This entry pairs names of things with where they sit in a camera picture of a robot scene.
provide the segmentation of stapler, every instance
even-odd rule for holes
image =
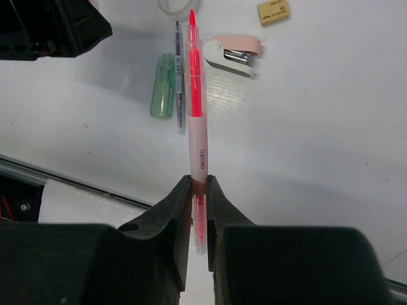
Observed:
[[[252,57],[261,53],[261,41],[252,36],[215,36],[203,46],[209,65],[252,77]]]

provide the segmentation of yellow eraser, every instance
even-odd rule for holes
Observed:
[[[273,0],[258,6],[261,26],[288,18],[290,11],[286,0]]]

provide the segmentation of clear pen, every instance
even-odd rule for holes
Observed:
[[[177,21],[176,25],[176,100],[178,133],[185,134],[185,96],[184,96],[184,62],[183,33]]]

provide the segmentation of pink highlighter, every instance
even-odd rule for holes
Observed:
[[[192,178],[192,219],[195,245],[199,254],[207,251],[206,185],[208,177],[208,134],[206,111],[205,73],[202,66],[202,42],[190,12],[186,54],[186,97],[188,109],[188,135],[190,138],[190,166]]]

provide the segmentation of highlighter cap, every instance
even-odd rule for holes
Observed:
[[[174,56],[163,54],[158,60],[150,115],[157,119],[169,119],[172,115],[174,92]]]

